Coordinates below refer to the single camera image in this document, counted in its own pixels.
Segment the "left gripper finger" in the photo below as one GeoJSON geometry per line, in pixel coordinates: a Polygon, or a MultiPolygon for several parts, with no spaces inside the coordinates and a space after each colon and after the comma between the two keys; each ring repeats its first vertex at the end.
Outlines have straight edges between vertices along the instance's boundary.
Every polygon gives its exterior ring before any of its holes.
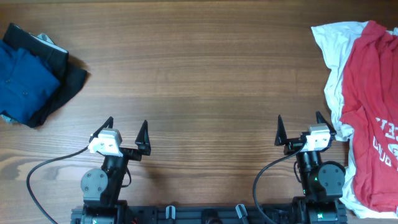
{"type": "Polygon", "coordinates": [[[139,130],[135,144],[138,149],[150,149],[148,122],[145,120],[139,130]]]}
{"type": "Polygon", "coordinates": [[[112,116],[110,116],[105,122],[104,122],[104,124],[102,125],[102,126],[100,126],[93,134],[91,134],[91,136],[90,136],[90,140],[89,140],[89,142],[92,142],[92,140],[94,139],[94,138],[97,138],[98,137],[98,135],[99,135],[99,133],[104,129],[104,128],[113,128],[113,117],[112,116]]]}

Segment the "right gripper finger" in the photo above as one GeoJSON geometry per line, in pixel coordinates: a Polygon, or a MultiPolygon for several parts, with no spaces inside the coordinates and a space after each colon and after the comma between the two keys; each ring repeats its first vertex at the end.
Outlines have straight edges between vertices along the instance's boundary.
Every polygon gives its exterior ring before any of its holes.
{"type": "Polygon", "coordinates": [[[277,132],[275,136],[275,146],[283,146],[287,144],[287,133],[281,115],[277,118],[277,132]]]}
{"type": "Polygon", "coordinates": [[[317,111],[316,112],[316,119],[318,124],[325,124],[327,125],[328,129],[330,130],[330,135],[335,136],[336,135],[336,130],[334,127],[322,116],[321,112],[317,111]]]}

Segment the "red printed t-shirt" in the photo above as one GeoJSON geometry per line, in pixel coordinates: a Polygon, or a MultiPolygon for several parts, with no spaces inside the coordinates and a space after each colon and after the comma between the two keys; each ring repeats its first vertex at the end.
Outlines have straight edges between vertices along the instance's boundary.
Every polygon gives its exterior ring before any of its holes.
{"type": "Polygon", "coordinates": [[[369,21],[343,70],[340,120],[354,129],[356,198],[377,212],[397,209],[397,36],[369,21]]]}

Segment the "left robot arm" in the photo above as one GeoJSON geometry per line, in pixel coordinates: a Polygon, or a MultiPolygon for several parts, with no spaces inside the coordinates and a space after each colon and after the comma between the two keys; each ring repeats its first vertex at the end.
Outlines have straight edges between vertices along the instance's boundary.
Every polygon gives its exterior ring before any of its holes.
{"type": "Polygon", "coordinates": [[[151,153],[148,122],[144,121],[139,130],[136,149],[121,147],[122,141],[120,132],[113,128],[113,117],[91,135],[88,149],[104,156],[104,161],[99,169],[89,170],[81,178],[83,209],[73,212],[72,223],[134,223],[134,215],[119,194],[128,186],[123,180],[130,174],[129,161],[141,161],[151,153]]]}

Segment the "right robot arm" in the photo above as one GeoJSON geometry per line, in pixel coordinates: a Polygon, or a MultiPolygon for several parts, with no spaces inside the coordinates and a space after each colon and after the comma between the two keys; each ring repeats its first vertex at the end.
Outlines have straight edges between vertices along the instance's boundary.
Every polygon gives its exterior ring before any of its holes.
{"type": "Polygon", "coordinates": [[[284,146],[286,156],[295,156],[294,172],[302,185],[303,196],[294,197],[284,212],[282,223],[326,224],[347,223],[343,196],[345,168],[338,162],[321,159],[321,153],[331,147],[336,131],[322,114],[316,112],[317,123],[298,138],[288,138],[282,117],[278,117],[276,146],[284,146]]]}

